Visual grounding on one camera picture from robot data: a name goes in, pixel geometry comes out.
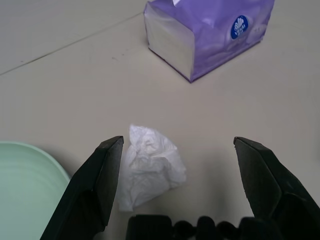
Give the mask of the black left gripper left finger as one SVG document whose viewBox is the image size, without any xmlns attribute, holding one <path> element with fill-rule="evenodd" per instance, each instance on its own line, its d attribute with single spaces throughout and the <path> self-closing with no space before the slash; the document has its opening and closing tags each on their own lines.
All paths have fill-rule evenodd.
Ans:
<svg viewBox="0 0 320 240">
<path fill-rule="evenodd" d="M 100 143 L 72 176 L 41 239 L 92 240 L 108 225 L 116 196 L 124 138 Z"/>
</svg>

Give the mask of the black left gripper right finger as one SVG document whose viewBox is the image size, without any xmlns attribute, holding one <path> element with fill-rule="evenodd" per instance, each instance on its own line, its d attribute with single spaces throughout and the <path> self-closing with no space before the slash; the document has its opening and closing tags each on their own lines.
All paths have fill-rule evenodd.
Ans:
<svg viewBox="0 0 320 240">
<path fill-rule="evenodd" d="M 320 208 L 298 178 L 261 143 L 237 136 L 233 144 L 253 215 L 271 221 L 284 240 L 318 240 Z"/>
</svg>

